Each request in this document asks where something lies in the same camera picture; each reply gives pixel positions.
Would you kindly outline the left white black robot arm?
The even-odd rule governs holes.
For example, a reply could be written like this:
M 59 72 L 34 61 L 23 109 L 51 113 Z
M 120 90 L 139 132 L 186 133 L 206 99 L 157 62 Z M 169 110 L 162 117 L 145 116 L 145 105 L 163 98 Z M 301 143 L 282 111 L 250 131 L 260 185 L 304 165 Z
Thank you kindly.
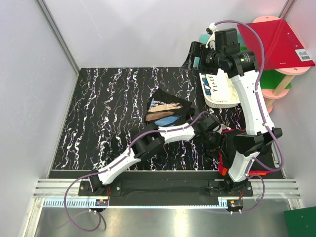
M 214 115 L 204 120 L 197 118 L 182 125 L 161 127 L 154 123 L 147 125 L 126 150 L 105 167 L 91 172 L 88 177 L 89 189 L 97 196 L 102 195 L 116 177 L 134 164 L 151 159 L 165 144 L 190 141 L 199 136 L 207 141 L 215 141 L 221 133 L 221 124 Z

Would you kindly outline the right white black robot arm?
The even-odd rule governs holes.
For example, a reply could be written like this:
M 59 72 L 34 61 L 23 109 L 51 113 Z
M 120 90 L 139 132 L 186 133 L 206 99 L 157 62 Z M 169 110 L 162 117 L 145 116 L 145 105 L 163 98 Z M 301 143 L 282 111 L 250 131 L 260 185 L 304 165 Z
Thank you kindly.
M 234 154 L 225 167 L 224 159 L 219 171 L 224 176 L 223 189 L 228 195 L 237 195 L 247 184 L 251 167 L 261 150 L 282 136 L 265 107 L 259 79 L 261 71 L 251 50 L 241 51 L 237 30 L 217 30 L 209 26 L 207 43 L 194 41 L 188 54 L 188 68 L 199 73 L 204 97 L 222 93 L 221 80 L 230 79 L 239 98 L 245 131 L 233 137 Z

